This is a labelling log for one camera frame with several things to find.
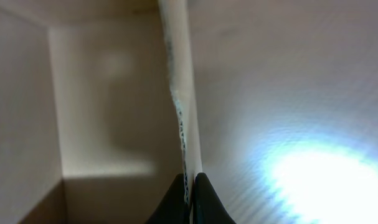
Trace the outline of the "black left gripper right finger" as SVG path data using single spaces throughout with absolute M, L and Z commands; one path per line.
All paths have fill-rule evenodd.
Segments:
M 194 223 L 235 224 L 203 172 L 198 173 L 194 181 Z

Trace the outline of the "brown cardboard box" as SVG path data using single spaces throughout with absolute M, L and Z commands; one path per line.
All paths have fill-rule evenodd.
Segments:
M 0 1 L 0 223 L 378 223 L 378 1 Z

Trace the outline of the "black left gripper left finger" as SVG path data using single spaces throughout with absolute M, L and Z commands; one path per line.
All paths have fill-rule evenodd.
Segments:
M 178 174 L 145 224 L 188 224 L 189 207 L 184 196 L 184 174 Z

